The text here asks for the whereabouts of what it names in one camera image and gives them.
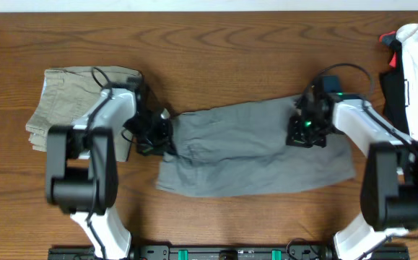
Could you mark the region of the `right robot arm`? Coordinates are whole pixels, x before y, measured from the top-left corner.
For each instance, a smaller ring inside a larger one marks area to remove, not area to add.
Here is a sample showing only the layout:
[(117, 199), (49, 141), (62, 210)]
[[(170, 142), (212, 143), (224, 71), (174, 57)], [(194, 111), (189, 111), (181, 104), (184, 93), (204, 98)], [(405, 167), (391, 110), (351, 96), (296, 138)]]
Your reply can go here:
[(418, 141), (394, 128), (362, 95), (342, 92), (336, 76), (317, 76), (296, 102), (286, 143), (325, 147), (344, 134), (367, 158), (361, 212), (318, 259), (371, 259), (394, 238), (418, 228)]

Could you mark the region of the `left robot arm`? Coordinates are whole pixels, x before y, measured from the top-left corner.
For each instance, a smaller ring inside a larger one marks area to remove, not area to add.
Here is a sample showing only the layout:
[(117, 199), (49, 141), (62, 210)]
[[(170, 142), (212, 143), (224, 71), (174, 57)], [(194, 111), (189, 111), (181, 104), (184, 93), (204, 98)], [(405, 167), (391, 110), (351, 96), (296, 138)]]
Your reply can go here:
[(118, 169), (114, 139), (124, 131), (143, 156), (174, 152), (168, 111), (152, 101), (142, 78), (108, 81), (98, 101), (47, 136), (45, 195), (86, 233), (96, 259), (129, 259), (132, 235), (116, 209)]

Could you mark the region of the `grey shorts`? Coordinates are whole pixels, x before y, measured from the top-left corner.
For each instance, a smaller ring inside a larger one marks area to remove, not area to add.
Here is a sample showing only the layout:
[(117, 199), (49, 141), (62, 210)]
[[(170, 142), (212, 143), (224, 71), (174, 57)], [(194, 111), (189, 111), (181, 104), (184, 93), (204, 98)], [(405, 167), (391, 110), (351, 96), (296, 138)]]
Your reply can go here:
[(297, 193), (355, 177), (347, 138), (326, 147), (286, 144), (294, 96), (185, 112), (173, 120), (176, 153), (163, 156), (156, 187), (189, 197)]

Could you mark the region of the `khaki shorts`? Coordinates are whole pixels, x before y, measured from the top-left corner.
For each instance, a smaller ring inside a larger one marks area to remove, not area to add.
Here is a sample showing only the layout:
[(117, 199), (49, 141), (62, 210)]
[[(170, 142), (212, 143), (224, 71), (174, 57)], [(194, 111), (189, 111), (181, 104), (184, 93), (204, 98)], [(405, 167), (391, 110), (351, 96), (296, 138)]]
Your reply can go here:
[(101, 66), (99, 71), (90, 66), (46, 69), (40, 101), (25, 125), (32, 148), (45, 152), (49, 128), (83, 116), (98, 101), (106, 78), (124, 83), (130, 77), (139, 79), (141, 72), (121, 66)]

